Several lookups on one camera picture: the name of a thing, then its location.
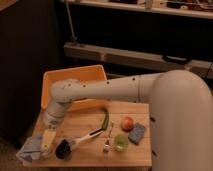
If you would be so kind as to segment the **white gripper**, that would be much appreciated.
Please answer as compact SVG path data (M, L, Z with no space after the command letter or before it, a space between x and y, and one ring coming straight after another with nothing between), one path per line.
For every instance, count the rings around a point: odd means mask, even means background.
M44 113L43 123L46 129L56 129L61 125L62 121L63 121L63 117L55 117L55 116L51 116L47 112ZM42 141L41 141L42 152L47 149L50 150L52 148L52 144L54 142L55 136L56 136L56 131L52 131L52 130L50 130L49 132L47 130L44 131L42 135Z

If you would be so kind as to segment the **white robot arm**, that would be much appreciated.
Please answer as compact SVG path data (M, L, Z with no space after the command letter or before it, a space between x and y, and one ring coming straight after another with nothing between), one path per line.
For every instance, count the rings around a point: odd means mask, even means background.
M213 94L187 70L99 82L60 80L51 85L44 125L56 128L80 99L147 103L152 120L152 171L213 171Z

